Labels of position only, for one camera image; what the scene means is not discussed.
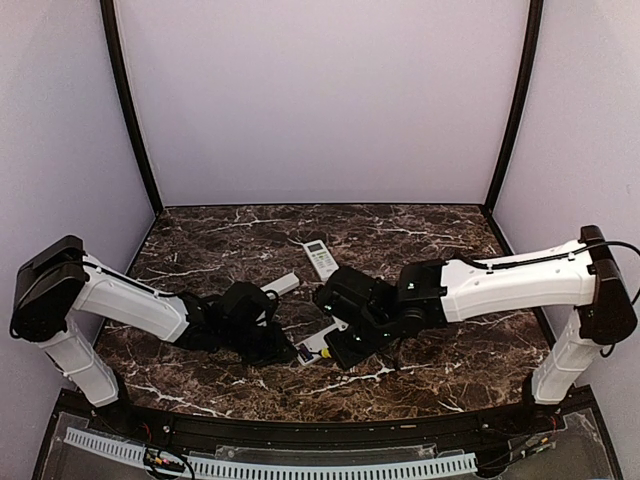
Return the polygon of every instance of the perforated metal strip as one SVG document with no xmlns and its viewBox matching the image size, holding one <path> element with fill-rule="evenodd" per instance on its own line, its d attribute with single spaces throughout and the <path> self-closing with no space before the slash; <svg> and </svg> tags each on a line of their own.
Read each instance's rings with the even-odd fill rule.
<svg viewBox="0 0 640 480">
<path fill-rule="evenodd" d="M 65 443 L 102 457 L 144 468 L 144 447 L 96 435 L 91 432 L 67 429 Z M 300 467 L 259 465 L 214 460 L 197 455 L 188 457 L 189 463 L 202 480 L 423 480 L 446 478 L 477 471 L 473 453 L 415 462 L 345 467 Z"/>
</svg>

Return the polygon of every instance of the white remote control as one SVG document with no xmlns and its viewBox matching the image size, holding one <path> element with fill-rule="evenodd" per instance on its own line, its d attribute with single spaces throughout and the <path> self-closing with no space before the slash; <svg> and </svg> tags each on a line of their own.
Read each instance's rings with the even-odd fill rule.
<svg viewBox="0 0 640 480">
<path fill-rule="evenodd" d="M 322 240 L 315 240 L 313 242 L 305 243 L 302 245 L 304 251 L 307 253 L 307 257 L 311 260 L 313 268 L 316 269 L 320 280 L 326 282 L 333 272 L 339 267 L 336 261 L 329 253 L 329 249 Z"/>
</svg>

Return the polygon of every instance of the marble pattern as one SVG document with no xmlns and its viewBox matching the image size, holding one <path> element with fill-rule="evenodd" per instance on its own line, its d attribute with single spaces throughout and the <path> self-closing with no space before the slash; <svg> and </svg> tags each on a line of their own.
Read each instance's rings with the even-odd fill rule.
<svg viewBox="0 0 640 480">
<path fill-rule="evenodd" d="M 475 206 L 294 205 L 176 207 L 159 218 L 132 277 L 198 295 L 232 282 L 265 285 L 294 271 L 301 286 L 276 314 L 298 342 L 328 326 L 311 302 L 319 285 L 301 243 L 322 239 L 339 264 L 394 282 L 403 265 L 463 252 L 499 256 Z M 530 311 L 491 314 L 422 332 L 351 371 L 331 360 L 255 369 L 230 352 L 183 351 L 109 321 L 98 353 L 138 405 L 273 421 L 368 421 L 465 412 L 514 403 L 548 353 Z"/>
</svg>

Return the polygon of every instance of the white wall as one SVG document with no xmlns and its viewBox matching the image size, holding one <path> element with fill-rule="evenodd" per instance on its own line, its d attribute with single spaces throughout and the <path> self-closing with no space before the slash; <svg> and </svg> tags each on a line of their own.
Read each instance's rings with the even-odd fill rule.
<svg viewBox="0 0 640 480">
<path fill-rule="evenodd" d="M 0 478 L 26 479 L 63 382 L 36 346 L 9 338 L 16 272 L 68 233 L 125 268 L 153 214 L 99 2 L 3 0 L 0 65 Z"/>
<path fill-rule="evenodd" d="M 523 122 L 497 220 L 518 252 L 597 224 L 640 244 L 640 3 L 548 0 Z M 635 293 L 640 259 L 615 250 Z M 558 332 L 562 318 L 551 310 Z M 640 472 L 640 332 L 583 378 L 604 412 L 625 478 Z"/>
<path fill-rule="evenodd" d="M 168 205 L 482 202 L 527 0 L 125 0 Z"/>
</svg>

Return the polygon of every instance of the black post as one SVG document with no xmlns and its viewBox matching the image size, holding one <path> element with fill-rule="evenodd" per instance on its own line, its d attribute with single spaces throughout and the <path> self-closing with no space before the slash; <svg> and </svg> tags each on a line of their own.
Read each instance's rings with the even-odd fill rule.
<svg viewBox="0 0 640 480">
<path fill-rule="evenodd" d="M 120 106 L 122 114 L 129 132 L 129 140 L 133 147 L 133 153 L 140 169 L 140 175 L 144 187 L 147 190 L 147 196 L 151 202 L 151 207 L 156 215 L 160 214 L 164 209 L 160 192 L 153 178 L 151 164 L 147 151 L 144 148 L 138 117 L 133 106 L 133 98 L 131 97 L 131 89 L 129 88 L 129 80 L 127 79 L 127 71 L 125 69 L 124 57 L 122 55 L 122 46 L 120 45 L 120 36 L 118 34 L 118 23 L 116 21 L 116 12 L 113 0 L 100 0 L 102 8 L 102 23 L 104 25 L 104 33 L 107 39 L 107 47 L 109 49 L 109 57 L 111 58 L 111 68 L 113 70 L 113 78 L 116 82 L 118 97 L 120 97 Z"/>
<path fill-rule="evenodd" d="M 518 71 L 518 80 L 516 81 L 516 89 L 513 94 L 513 102 L 511 103 L 511 111 L 509 112 L 509 120 L 507 120 L 507 128 L 502 139 L 500 154 L 496 163 L 493 179 L 489 187 L 489 193 L 484 201 L 484 206 L 489 213 L 493 213 L 493 209 L 498 202 L 500 190 L 504 183 L 504 178 L 509 167 L 509 160 L 513 153 L 513 146 L 518 135 L 520 120 L 524 110 L 524 103 L 529 90 L 529 81 L 531 80 L 531 72 L 533 71 L 533 60 L 536 55 L 536 46 L 538 44 L 538 34 L 540 32 L 540 22 L 542 20 L 542 5 L 544 0 L 531 0 L 529 4 L 529 18 L 527 20 L 527 30 L 524 36 L 524 46 L 522 48 L 522 58 L 520 59 L 520 70 Z"/>
</svg>

